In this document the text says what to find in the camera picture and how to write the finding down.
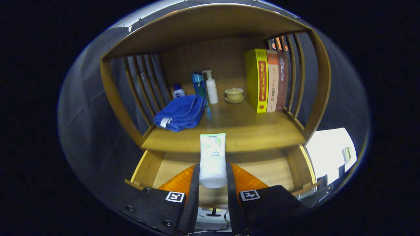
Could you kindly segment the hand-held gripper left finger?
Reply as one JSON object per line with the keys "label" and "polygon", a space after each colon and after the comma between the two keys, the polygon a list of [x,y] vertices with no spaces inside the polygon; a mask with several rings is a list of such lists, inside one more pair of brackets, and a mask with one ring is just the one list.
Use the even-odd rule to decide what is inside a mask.
{"label": "hand-held gripper left finger", "polygon": [[194,164],[159,188],[145,187],[121,205],[119,213],[159,236],[193,233],[199,207],[199,172]]}

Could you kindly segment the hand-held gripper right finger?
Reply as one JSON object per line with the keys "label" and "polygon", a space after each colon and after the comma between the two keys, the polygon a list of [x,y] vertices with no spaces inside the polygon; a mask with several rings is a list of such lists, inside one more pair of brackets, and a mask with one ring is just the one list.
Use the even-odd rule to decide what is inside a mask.
{"label": "hand-held gripper right finger", "polygon": [[282,185],[270,187],[231,162],[226,173],[230,222],[237,236],[280,236],[309,212]]}

